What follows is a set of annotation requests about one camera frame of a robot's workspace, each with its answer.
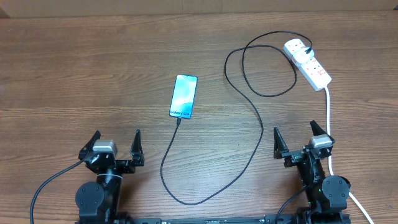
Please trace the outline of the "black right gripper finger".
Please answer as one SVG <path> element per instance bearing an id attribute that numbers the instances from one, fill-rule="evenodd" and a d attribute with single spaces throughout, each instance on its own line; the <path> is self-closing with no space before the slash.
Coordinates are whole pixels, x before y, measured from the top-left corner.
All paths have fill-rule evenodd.
<path id="1" fill-rule="evenodd" d="M 312 133 L 314 136 L 320 136 L 320 135 L 324 135 L 327 134 L 327 132 L 325 130 L 323 130 L 318 123 L 315 120 L 312 120 L 310 122 L 310 126 L 312 129 Z"/>
<path id="2" fill-rule="evenodd" d="M 278 127 L 274 128 L 274 159 L 281 159 L 289 152 Z"/>

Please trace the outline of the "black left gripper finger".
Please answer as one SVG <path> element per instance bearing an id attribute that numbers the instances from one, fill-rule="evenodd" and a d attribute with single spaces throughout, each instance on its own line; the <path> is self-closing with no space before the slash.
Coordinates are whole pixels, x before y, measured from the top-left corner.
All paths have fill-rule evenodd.
<path id="1" fill-rule="evenodd" d="M 145 158 L 141 144 L 141 131 L 139 129 L 136 130 L 130 154 L 132 156 L 132 160 L 134 161 L 135 167 L 144 166 Z"/>
<path id="2" fill-rule="evenodd" d="M 83 160 L 87 157 L 87 155 L 93 152 L 93 146 L 97 140 L 101 137 L 101 133 L 97 130 L 93 137 L 83 146 L 83 148 L 79 151 L 78 159 Z"/>

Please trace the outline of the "black smartphone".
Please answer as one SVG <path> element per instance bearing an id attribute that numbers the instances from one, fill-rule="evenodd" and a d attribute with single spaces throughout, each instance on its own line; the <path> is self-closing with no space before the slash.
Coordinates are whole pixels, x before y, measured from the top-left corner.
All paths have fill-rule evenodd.
<path id="1" fill-rule="evenodd" d="M 182 74 L 176 76 L 169 116 L 181 119 L 192 117 L 197 84 L 196 76 Z"/>

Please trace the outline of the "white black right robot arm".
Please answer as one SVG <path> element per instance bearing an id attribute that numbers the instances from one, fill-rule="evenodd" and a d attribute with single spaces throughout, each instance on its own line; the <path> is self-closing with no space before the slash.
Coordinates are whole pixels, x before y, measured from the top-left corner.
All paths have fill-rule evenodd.
<path id="1" fill-rule="evenodd" d="M 350 223 L 347 198 L 351 184 L 338 175 L 325 175 L 322 160 L 331 156 L 335 140 L 316 121 L 310 122 L 313 137 L 301 150 L 290 151 L 278 128 L 274 128 L 274 159 L 283 159 L 284 167 L 296 167 L 303 189 L 291 196 L 271 220 L 274 223 Z M 284 208 L 304 193 L 308 206 L 289 217 L 281 217 Z"/>

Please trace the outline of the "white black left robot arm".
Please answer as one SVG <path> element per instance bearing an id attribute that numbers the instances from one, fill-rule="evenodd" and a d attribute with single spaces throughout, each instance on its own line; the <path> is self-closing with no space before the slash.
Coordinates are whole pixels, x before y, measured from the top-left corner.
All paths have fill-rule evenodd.
<path id="1" fill-rule="evenodd" d="M 79 160 L 96 174 L 94 182 L 83 184 L 75 194 L 79 208 L 79 223 L 133 223 L 127 212 L 119 212 L 119 200 L 124 174 L 133 174 L 145 159 L 141 146 L 141 132 L 136 131 L 130 149 L 131 159 L 116 159 L 118 153 L 113 140 L 101 139 L 95 132 L 79 151 Z"/>

